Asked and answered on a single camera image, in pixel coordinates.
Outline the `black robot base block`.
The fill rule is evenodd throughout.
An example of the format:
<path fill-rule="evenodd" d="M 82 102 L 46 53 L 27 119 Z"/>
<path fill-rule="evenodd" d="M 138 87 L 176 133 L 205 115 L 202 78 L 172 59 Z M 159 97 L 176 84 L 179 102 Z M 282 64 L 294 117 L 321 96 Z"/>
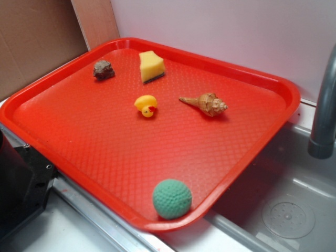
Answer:
<path fill-rule="evenodd" d="M 1 242 L 46 208 L 56 169 L 33 147 L 13 147 L 1 132 Z"/>

